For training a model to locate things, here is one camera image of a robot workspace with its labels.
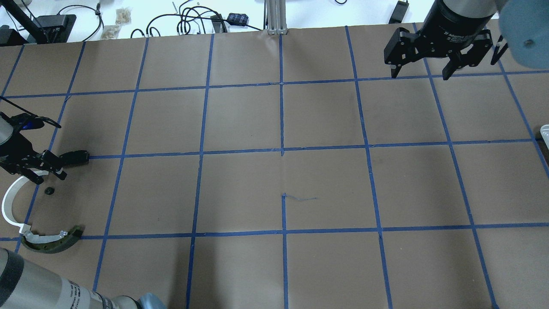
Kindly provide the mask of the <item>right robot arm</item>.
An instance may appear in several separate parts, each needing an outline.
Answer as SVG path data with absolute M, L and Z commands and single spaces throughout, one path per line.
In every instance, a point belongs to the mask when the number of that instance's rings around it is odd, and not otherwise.
M 447 58 L 444 80 L 464 67 L 476 67 L 488 51 L 491 64 L 506 51 L 527 68 L 548 69 L 546 0 L 436 0 L 415 33 L 397 28 L 383 51 L 396 78 L 401 68 L 424 58 Z

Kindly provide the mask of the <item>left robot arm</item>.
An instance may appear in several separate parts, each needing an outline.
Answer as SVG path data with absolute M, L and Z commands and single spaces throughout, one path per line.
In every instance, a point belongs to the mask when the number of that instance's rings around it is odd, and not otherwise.
M 33 234 L 31 227 L 16 221 L 12 215 L 12 203 L 20 188 L 26 182 L 43 183 L 43 176 L 54 175 L 60 180 L 67 176 L 64 168 L 87 164 L 90 153 L 86 150 L 67 152 L 56 156 L 49 150 L 34 151 L 32 143 L 22 130 L 42 128 L 45 123 L 54 127 L 60 125 L 33 113 L 22 113 L 15 117 L 1 114 L 1 167 L 19 178 L 7 189 L 1 205 L 4 219 L 19 228 L 21 240 L 31 249 L 58 253 L 80 239 L 79 226 L 57 235 Z M 1 249 L 1 307 L 3 309 L 163 309 L 165 305 L 154 294 L 147 293 L 135 300 L 127 296 L 105 297 L 84 286 L 65 279 L 30 262 L 13 251 Z

